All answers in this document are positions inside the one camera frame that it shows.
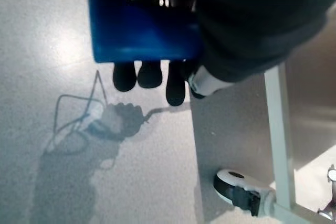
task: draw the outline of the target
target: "white metal frame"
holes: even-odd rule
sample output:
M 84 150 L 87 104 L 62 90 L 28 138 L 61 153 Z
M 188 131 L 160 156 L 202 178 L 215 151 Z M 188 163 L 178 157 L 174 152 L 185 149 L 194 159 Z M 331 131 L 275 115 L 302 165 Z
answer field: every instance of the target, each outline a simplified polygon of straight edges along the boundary
M 296 204 L 292 141 L 285 65 L 265 73 L 272 158 L 276 181 L 276 201 L 271 217 L 284 223 L 331 223 L 318 213 Z

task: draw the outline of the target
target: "dark clothing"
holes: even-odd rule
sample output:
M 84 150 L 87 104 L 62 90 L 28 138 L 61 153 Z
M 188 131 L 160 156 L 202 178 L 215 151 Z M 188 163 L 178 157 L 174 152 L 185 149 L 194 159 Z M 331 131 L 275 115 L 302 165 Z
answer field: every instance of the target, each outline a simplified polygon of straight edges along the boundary
M 236 82 L 279 64 L 326 22 L 335 0 L 197 0 L 202 64 Z

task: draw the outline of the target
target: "speckled tile floor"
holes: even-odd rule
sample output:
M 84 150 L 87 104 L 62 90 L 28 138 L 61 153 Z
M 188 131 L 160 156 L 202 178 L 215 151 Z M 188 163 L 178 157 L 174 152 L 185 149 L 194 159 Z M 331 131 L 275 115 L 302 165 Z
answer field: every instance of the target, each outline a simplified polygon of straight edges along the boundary
M 164 86 L 120 93 L 113 66 L 94 63 L 87 0 L 0 3 L 1 223 L 275 222 L 211 186 L 221 167 L 273 182 L 262 76 L 170 108 Z M 336 163 L 334 31 L 288 62 L 297 199 L 312 210 L 329 200 Z M 99 118 L 115 134 L 93 127 Z

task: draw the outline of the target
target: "wheel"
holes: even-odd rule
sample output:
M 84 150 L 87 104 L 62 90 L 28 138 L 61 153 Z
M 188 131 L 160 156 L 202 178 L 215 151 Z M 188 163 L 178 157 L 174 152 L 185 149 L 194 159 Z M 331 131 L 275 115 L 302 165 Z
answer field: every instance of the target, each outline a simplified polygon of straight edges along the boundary
M 328 182 L 336 182 L 336 169 L 334 165 L 331 165 L 328 170 Z
M 220 170 L 214 188 L 227 203 L 248 210 L 252 216 L 270 215 L 275 193 L 272 188 L 235 170 Z

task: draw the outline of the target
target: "white floor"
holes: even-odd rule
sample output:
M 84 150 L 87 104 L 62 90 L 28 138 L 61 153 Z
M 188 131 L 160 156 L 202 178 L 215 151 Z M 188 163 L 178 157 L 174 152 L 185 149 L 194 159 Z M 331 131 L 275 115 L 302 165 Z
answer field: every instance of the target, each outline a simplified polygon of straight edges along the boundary
M 313 42 L 309 52 L 325 40 Z M 326 59 L 336 51 L 332 44 L 323 51 Z M 305 82 L 294 74 L 302 69 L 300 62 L 301 55 L 289 62 L 289 77 L 299 84 Z M 310 63 L 302 71 L 308 68 L 308 77 L 325 66 Z M 87 106 L 74 96 L 89 98 L 97 71 L 107 102 L 98 84 L 93 95 L 98 101 L 82 121 L 71 123 Z M 166 62 L 163 72 L 166 77 Z M 111 73 L 111 65 L 98 65 L 92 58 L 87 0 L 0 0 L 1 223 L 273 222 L 233 210 L 211 186 L 221 167 L 273 182 L 262 76 L 203 101 L 187 96 L 182 107 L 169 108 L 164 85 L 120 93 Z M 336 140 L 335 117 L 332 103 L 324 103 L 336 95 L 326 93 L 327 100 L 312 106 L 306 99 L 299 106 L 307 90 L 289 89 L 294 136 L 300 139 L 298 201 L 317 210 L 330 197 L 324 171 L 336 163 L 330 149 Z M 65 94 L 70 96 L 56 107 Z M 303 113 L 307 108 L 318 112 Z M 328 139 L 316 144 L 324 137 L 321 114 L 329 115 Z M 114 135 L 92 127 L 99 118 L 110 123 Z M 311 145 L 304 152 L 309 155 L 300 148 L 307 139 Z M 312 145 L 316 151 L 307 152 Z M 300 191 L 305 188 L 300 185 L 310 186 L 303 182 L 307 180 L 319 188 L 318 194 Z

